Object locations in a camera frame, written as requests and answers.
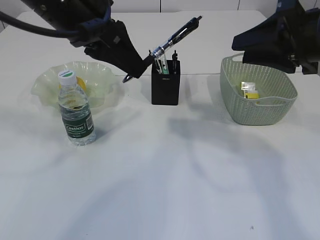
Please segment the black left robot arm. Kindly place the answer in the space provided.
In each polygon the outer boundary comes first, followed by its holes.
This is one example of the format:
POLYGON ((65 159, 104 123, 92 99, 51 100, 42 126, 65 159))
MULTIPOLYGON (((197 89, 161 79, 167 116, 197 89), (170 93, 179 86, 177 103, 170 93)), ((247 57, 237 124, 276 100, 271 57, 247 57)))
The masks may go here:
POLYGON ((139 78, 153 59, 142 58, 133 46, 125 24, 111 17, 112 0, 25 0, 37 15, 57 31, 78 31, 69 37, 74 47, 97 61, 111 64, 139 78))

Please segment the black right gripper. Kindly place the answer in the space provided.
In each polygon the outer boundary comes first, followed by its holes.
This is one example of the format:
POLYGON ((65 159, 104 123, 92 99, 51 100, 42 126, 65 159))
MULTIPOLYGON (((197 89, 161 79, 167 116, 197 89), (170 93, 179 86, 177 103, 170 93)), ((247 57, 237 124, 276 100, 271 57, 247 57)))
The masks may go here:
POLYGON ((320 9, 278 7, 257 26, 236 35, 231 49, 244 51, 242 62, 293 74, 320 74, 320 9))

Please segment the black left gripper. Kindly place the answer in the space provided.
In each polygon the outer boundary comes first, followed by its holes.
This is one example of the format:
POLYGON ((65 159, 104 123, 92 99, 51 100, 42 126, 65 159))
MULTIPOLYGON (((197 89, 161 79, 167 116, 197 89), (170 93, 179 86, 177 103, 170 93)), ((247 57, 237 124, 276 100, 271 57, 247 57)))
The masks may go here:
POLYGON ((122 21, 94 18, 77 25, 77 30, 78 34, 68 40, 76 48, 84 47, 91 58, 109 63, 134 78, 140 78, 148 68, 122 21))

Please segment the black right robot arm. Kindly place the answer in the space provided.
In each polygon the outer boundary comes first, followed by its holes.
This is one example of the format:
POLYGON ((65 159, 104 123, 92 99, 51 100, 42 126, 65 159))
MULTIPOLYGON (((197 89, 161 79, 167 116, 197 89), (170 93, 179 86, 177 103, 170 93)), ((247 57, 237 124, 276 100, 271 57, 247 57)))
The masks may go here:
POLYGON ((236 35, 232 50, 242 51, 244 64, 294 74, 320 73, 320 10, 305 10, 298 0, 279 0, 276 11, 257 26, 236 35))

